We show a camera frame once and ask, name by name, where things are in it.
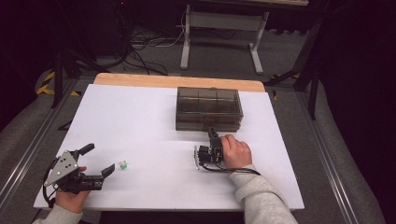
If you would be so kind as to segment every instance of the table leg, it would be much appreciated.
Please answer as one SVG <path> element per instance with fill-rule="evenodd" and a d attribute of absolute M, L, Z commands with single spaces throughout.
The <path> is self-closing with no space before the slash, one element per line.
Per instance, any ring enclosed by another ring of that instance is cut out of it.
<path fill-rule="evenodd" d="M 191 18 L 191 6 L 187 5 L 186 8 L 186 30 L 184 31 L 184 46 L 181 54 L 180 68 L 185 70 L 189 65 L 190 55 L 190 18 Z"/>
<path fill-rule="evenodd" d="M 256 69 L 256 73 L 259 75 L 262 75 L 263 71 L 262 71 L 262 63 L 260 62 L 257 48 L 259 47 L 260 41 L 262 40 L 262 33 L 264 32 L 265 24 L 268 21 L 268 15 L 269 15 L 268 12 L 264 12 L 264 14 L 262 15 L 262 21 L 260 22 L 260 26 L 256 35 L 256 42 L 254 44 L 253 43 L 249 44 L 251 58 L 253 60 L 254 67 Z"/>

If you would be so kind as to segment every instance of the person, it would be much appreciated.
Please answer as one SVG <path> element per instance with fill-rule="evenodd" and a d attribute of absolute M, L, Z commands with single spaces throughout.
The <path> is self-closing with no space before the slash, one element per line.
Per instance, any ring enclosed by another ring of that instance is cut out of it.
<path fill-rule="evenodd" d="M 247 143 L 236 140 L 232 134 L 226 134 L 220 139 L 223 145 L 224 165 L 227 168 L 256 170 Z M 244 207 L 247 224 L 297 223 L 282 194 L 264 176 L 234 172 L 230 178 L 237 187 L 235 197 Z M 57 191 L 56 203 L 47 218 L 38 219 L 34 224 L 77 224 L 82 217 L 82 207 L 89 194 L 89 191 L 82 191 L 77 195 Z"/>

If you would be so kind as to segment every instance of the translucent black box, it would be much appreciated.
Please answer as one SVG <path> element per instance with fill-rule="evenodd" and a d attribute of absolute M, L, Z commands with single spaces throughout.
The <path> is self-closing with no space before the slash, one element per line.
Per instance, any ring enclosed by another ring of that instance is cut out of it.
<path fill-rule="evenodd" d="M 237 90 L 177 88 L 176 130 L 235 133 L 241 126 L 241 102 Z"/>

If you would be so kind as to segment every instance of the gray carpet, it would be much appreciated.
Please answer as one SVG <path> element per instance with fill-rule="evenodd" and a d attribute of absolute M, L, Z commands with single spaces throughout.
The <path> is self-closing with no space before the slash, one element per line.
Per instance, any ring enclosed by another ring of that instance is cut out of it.
<path fill-rule="evenodd" d="M 248 42 L 252 38 L 254 38 L 254 33 L 249 32 L 237 32 L 232 39 L 228 40 L 218 38 L 208 32 L 195 32 L 191 38 L 189 68 L 185 71 L 179 69 L 181 43 L 169 48 L 147 47 L 138 52 L 145 61 L 164 65 L 170 75 L 266 81 L 273 74 L 283 74 L 289 71 L 304 43 L 304 36 L 298 34 L 275 35 L 273 32 L 265 32 L 259 47 L 264 75 L 257 76 L 247 49 Z M 134 70 L 122 64 L 110 70 L 114 73 L 145 73 L 144 69 Z M 93 79 L 92 73 L 85 72 L 78 81 L 75 91 L 84 91 Z M 310 121 L 304 117 L 306 108 L 299 104 L 296 92 L 290 88 L 292 82 L 293 80 L 287 80 L 286 84 L 282 84 L 282 88 L 267 87 L 266 89 L 269 92 L 276 90 L 278 95 L 278 100 L 272 98 L 272 104 L 306 207 L 304 210 L 294 211 L 293 214 L 299 223 L 345 223 L 320 160 L 317 142 L 309 129 Z M 39 149 L 35 161 L 5 212 L 0 216 L 0 223 L 28 223 L 35 215 L 33 202 L 40 190 L 39 180 L 66 134 L 65 131 L 58 131 L 57 128 L 74 117 L 80 99 L 81 97 L 78 96 L 67 98 L 63 109 L 50 128 L 49 135 Z M 46 114 L 50 111 L 51 100 L 51 95 L 40 94 L 35 102 L 26 107 L 1 132 L 1 187 L 6 184 L 13 167 L 18 163 L 24 150 L 28 148 Z M 357 220 L 360 223 L 385 223 L 373 193 L 359 173 L 334 124 L 321 86 L 318 93 L 316 124 L 320 128 L 334 165 L 345 185 Z M 40 216 L 45 217 L 46 214 L 47 212 L 41 212 Z M 86 211 L 83 219 L 99 223 L 100 212 Z"/>

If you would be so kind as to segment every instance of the forearm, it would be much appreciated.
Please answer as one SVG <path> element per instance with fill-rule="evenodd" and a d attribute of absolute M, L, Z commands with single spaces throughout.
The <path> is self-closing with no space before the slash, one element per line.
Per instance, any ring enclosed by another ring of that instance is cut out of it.
<path fill-rule="evenodd" d="M 253 165 L 246 168 L 255 169 Z M 233 173 L 236 200 L 245 208 L 245 220 L 252 223 L 297 223 L 281 193 L 263 176 Z"/>
<path fill-rule="evenodd" d="M 76 214 L 54 205 L 46 219 L 38 219 L 33 224 L 78 224 L 82 213 Z"/>

